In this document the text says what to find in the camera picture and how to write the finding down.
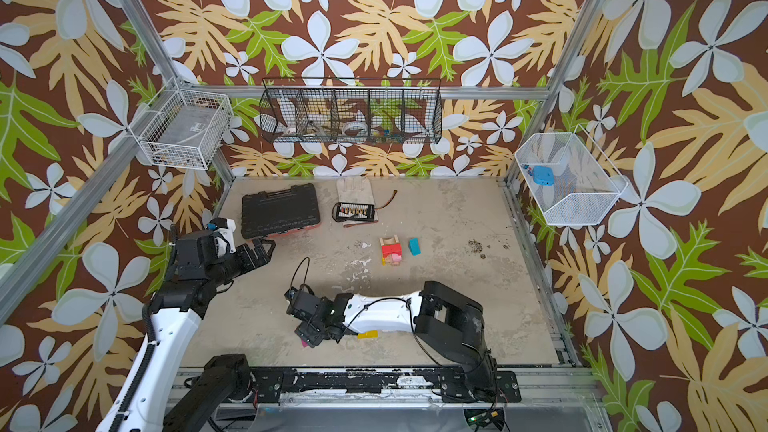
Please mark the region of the teal wood block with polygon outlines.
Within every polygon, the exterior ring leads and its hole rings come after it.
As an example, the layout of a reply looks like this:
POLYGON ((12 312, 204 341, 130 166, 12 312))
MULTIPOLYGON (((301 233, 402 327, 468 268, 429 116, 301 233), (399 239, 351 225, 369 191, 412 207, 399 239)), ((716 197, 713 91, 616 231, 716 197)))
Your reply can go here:
POLYGON ((411 238, 408 241, 408 249, 413 256, 419 256, 421 254, 421 245, 417 238, 411 238))

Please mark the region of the yellow rounded wood block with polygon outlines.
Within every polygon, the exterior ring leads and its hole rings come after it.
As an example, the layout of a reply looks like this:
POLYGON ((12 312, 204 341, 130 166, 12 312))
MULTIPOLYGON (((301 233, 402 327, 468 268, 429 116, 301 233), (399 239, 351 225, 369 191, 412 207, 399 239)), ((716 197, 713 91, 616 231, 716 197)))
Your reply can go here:
POLYGON ((364 332, 364 333, 359 333, 359 334, 357 334, 356 337, 357 337, 358 340, 374 339, 374 338, 378 337, 378 331, 374 330, 374 331, 368 331, 368 332, 364 332))

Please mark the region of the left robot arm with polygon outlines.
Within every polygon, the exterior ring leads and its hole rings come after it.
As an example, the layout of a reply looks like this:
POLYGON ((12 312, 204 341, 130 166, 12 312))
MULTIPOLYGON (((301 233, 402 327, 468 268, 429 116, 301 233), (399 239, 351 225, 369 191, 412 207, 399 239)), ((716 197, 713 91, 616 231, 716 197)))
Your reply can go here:
POLYGON ((168 404, 181 361, 212 300, 223 286, 270 263, 276 244, 256 238, 236 245, 236 224, 216 218, 198 232, 173 237, 164 282, 143 305, 145 338, 101 431, 199 431, 218 406, 243 400, 252 376, 242 354, 209 360, 174 405, 168 404))

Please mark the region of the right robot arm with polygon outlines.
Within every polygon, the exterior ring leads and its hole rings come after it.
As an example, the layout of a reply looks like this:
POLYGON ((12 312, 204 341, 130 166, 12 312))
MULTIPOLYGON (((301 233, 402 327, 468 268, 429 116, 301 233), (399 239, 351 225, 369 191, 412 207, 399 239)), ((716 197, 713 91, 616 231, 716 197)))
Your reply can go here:
POLYGON ((319 297, 307 285, 290 287, 287 314, 299 321, 296 335, 308 346, 336 343, 348 335, 408 332, 443 358, 458 364, 469 399, 496 399, 497 362, 485 340, 483 307, 437 281, 402 296, 367 297, 342 293, 319 297))

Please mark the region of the red wood block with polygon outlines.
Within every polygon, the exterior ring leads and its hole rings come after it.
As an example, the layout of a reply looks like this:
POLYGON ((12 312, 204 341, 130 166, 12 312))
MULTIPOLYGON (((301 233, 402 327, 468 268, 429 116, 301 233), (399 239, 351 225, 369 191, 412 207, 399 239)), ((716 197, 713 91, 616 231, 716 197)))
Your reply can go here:
POLYGON ((402 247, 400 243, 384 243, 381 245, 381 252, 384 260, 391 258, 392 260, 399 261, 402 259, 402 247))

